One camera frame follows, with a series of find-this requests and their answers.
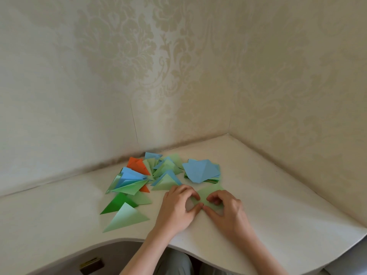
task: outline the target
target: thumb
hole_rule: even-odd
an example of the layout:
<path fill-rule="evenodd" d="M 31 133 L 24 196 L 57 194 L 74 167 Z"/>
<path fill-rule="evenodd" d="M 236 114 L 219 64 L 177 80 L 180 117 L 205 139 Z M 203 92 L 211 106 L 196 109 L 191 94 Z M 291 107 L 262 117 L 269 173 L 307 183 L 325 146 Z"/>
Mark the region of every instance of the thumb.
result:
<path fill-rule="evenodd" d="M 220 224 L 221 216 L 218 215 L 213 209 L 211 209 L 208 206 L 204 206 L 203 210 L 210 217 L 210 219 L 213 220 L 214 224 L 216 225 Z"/>
<path fill-rule="evenodd" d="M 194 220 L 195 216 L 200 212 L 200 210 L 203 208 L 203 203 L 198 203 L 197 205 L 195 205 L 195 207 L 193 207 L 189 212 L 189 216 L 191 217 L 192 220 Z"/>

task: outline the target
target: orange paper triangle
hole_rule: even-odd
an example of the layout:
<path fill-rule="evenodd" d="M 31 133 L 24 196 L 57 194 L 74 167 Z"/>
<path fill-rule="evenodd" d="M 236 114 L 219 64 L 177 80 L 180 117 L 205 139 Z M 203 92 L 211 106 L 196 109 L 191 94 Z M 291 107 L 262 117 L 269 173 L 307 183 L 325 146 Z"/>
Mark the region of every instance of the orange paper triangle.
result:
<path fill-rule="evenodd" d="M 140 188 L 139 190 L 140 192 L 145 192 L 145 193 L 150 193 L 148 187 L 146 185 L 144 185 L 142 188 Z"/>
<path fill-rule="evenodd" d="M 137 171 L 140 174 L 147 176 L 150 175 L 149 171 L 146 169 L 143 163 L 143 159 L 130 157 L 129 162 L 127 163 L 127 167 L 130 168 L 131 170 Z"/>

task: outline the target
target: leg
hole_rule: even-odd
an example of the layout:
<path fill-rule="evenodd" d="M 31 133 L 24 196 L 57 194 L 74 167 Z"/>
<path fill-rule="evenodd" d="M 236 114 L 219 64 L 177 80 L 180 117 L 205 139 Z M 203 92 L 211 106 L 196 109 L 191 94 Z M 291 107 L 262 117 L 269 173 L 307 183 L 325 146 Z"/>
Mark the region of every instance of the leg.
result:
<path fill-rule="evenodd" d="M 194 270 L 188 255 L 166 248 L 153 275 L 194 275 Z"/>
<path fill-rule="evenodd" d="M 200 267 L 199 275 L 233 275 L 233 273 L 225 272 L 203 263 Z"/>

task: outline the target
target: desk surface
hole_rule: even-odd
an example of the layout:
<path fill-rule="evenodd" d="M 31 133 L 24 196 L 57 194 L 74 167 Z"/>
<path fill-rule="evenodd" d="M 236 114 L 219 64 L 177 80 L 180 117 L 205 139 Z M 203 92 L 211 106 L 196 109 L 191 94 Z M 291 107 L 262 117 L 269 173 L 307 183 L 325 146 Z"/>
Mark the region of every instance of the desk surface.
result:
<path fill-rule="evenodd" d="M 339 257 L 367 229 L 305 185 L 236 139 L 224 135 L 164 152 L 182 159 L 219 163 L 222 185 L 240 198 L 259 238 L 290 274 L 303 274 Z M 0 198 L 0 273 L 23 275 L 107 243 L 143 241 L 154 226 L 165 191 L 152 191 L 153 203 L 137 209 L 150 221 L 102 233 L 115 213 L 99 215 L 111 201 L 105 195 L 123 164 Z M 207 185 L 186 184 L 200 189 Z M 211 265 L 256 274 L 204 212 L 170 245 Z"/>

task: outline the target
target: left hand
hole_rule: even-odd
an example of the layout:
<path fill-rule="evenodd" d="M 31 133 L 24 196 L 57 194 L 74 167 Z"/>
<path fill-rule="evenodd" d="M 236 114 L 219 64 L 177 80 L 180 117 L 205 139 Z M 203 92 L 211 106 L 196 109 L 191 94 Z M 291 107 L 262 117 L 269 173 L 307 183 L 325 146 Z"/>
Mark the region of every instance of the left hand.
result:
<path fill-rule="evenodd" d="M 191 186 L 185 184 L 172 186 L 170 191 L 164 194 L 153 230 L 173 238 L 177 233 L 186 229 L 204 205 L 198 203 L 187 212 L 185 204 L 191 196 L 200 200 L 199 194 Z"/>

